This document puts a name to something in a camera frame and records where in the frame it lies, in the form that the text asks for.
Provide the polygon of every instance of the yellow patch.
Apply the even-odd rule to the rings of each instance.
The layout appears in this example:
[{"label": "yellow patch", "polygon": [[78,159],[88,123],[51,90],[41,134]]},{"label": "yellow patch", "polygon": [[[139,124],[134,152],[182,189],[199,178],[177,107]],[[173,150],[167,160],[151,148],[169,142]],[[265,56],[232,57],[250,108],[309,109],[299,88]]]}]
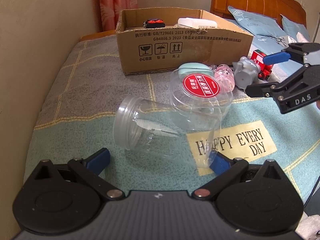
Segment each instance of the yellow patch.
[{"label": "yellow patch", "polygon": [[[194,159],[205,159],[204,138],[209,132],[187,134]],[[269,132],[261,120],[221,129],[220,136],[214,139],[212,148],[217,149],[229,159],[241,157],[252,162],[277,150]],[[200,176],[212,173],[210,168],[198,168]]]}]

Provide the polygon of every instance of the open cardboard box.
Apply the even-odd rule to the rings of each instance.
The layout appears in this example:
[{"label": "open cardboard box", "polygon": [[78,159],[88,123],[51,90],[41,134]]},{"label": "open cardboard box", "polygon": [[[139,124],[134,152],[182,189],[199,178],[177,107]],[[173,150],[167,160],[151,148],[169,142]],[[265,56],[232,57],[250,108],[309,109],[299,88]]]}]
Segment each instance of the open cardboard box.
[{"label": "open cardboard box", "polygon": [[[216,29],[177,25],[179,18],[213,20]],[[159,18],[164,28],[145,29],[143,22]],[[123,10],[116,28],[125,74],[165,71],[183,63],[227,64],[247,56],[253,36],[235,24],[204,10],[173,7]]]}]

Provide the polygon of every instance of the transparent container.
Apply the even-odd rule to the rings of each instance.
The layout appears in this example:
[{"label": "transparent container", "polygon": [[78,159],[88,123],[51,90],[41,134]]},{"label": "transparent container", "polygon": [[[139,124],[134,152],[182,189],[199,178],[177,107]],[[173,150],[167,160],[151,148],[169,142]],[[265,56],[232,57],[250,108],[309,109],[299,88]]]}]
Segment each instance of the transparent container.
[{"label": "transparent container", "polygon": [[213,119],[223,120],[233,100],[232,90],[225,77],[211,69],[187,65],[171,73],[171,105],[187,119],[195,113],[206,113]]},{"label": "transparent container", "polygon": [[116,113],[113,137],[127,150],[207,168],[219,150],[220,129],[212,111],[192,112],[129,96]]}]

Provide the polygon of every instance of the wooden bed frame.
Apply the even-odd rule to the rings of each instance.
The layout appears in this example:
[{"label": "wooden bed frame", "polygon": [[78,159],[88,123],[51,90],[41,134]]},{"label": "wooden bed frame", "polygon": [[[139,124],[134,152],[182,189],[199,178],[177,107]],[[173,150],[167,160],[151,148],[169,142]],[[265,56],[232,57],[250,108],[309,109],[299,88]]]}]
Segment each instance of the wooden bed frame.
[{"label": "wooden bed frame", "polygon": [[[222,18],[234,19],[228,11],[228,6],[269,16],[276,19],[282,27],[281,14],[293,22],[304,24],[307,27],[306,12],[295,0],[212,0],[210,12]],[[83,36],[80,41],[93,40],[115,34],[115,31],[106,31]]]}]

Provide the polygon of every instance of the wine glass icon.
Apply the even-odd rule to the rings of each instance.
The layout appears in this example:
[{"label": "wine glass icon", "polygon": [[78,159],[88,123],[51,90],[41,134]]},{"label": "wine glass icon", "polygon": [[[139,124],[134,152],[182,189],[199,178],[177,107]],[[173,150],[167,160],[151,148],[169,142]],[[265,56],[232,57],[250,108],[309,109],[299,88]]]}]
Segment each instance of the wine glass icon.
[{"label": "wine glass icon", "polygon": [[147,50],[149,50],[151,48],[151,46],[141,46],[140,49],[144,51],[143,55],[147,55]]}]

